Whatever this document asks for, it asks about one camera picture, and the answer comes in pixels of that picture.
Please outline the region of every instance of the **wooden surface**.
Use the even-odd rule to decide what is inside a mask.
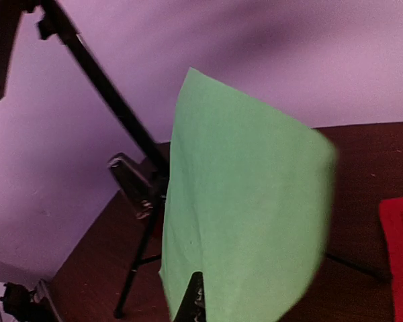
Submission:
[[[403,196],[403,123],[320,129],[340,153],[329,251],[388,272],[379,202]],[[140,223],[118,195],[106,207],[52,281],[67,322],[113,321]],[[159,250],[154,241],[151,253]],[[125,307],[125,321],[168,321],[159,263],[145,266]],[[390,284],[325,260],[306,296],[283,322],[391,322]]]

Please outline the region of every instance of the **red fabric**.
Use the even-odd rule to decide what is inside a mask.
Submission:
[[[390,253],[395,321],[403,322],[403,198],[382,201],[379,215]]]

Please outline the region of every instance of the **green cloth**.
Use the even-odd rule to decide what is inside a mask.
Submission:
[[[272,322],[323,258],[336,153],[317,131],[191,69],[179,94],[160,271],[174,318],[195,271],[208,322]]]

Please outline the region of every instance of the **dark brown floor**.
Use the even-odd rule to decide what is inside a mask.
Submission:
[[[388,272],[377,216],[384,198],[403,195],[403,123],[321,129],[340,150],[329,251]],[[119,195],[105,208],[52,281],[67,322],[114,321],[112,311],[140,237],[141,225]],[[160,250],[159,241],[150,253]],[[159,263],[137,276],[125,321],[168,321]],[[285,322],[393,321],[388,283],[325,260],[307,295]]]

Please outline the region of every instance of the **purple wall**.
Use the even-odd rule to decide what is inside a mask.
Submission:
[[[189,66],[310,126],[403,121],[403,1],[62,4],[157,140]],[[21,25],[0,103],[0,278],[51,277],[141,158],[56,38]]]

